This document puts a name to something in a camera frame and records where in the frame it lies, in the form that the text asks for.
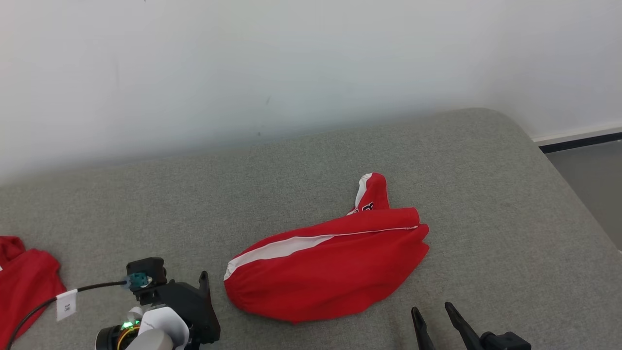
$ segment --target red cloth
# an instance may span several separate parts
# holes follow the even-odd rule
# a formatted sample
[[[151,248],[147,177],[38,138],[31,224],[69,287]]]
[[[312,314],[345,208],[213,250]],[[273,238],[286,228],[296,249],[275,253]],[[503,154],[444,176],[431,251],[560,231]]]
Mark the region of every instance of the red cloth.
[[[0,268],[0,348],[4,349],[11,333],[27,314],[67,289],[58,276],[58,261],[43,250],[26,250],[17,237],[0,237]],[[26,321],[18,338],[43,311]]]
[[[417,209],[389,208],[384,176],[366,174],[348,215],[268,237],[235,256],[226,292],[241,310],[294,323],[359,313],[418,266],[428,231]]]

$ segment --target gray couch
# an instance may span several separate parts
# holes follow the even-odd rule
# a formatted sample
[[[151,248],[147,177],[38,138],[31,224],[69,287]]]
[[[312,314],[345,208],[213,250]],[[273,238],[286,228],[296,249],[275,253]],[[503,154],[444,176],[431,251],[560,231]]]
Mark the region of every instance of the gray couch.
[[[386,176],[393,207],[417,207],[430,226],[430,252],[395,293],[358,315],[297,325],[229,302],[231,257],[344,215],[371,171]],[[150,256],[178,281],[207,270],[222,335],[205,349],[417,349],[412,306],[437,349],[462,349],[445,301],[478,333],[514,331],[534,349],[622,348],[622,254],[523,131],[491,110],[5,187],[0,234],[49,251],[68,288],[117,280]],[[80,293],[77,314],[57,323],[49,308],[14,349],[91,349],[135,304],[117,287]]]

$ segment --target cable tag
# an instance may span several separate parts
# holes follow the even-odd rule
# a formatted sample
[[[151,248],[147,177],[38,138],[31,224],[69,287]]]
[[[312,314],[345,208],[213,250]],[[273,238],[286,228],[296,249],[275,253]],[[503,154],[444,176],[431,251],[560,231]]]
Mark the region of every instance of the cable tag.
[[[76,312],[77,289],[56,296],[56,321],[67,318]]]

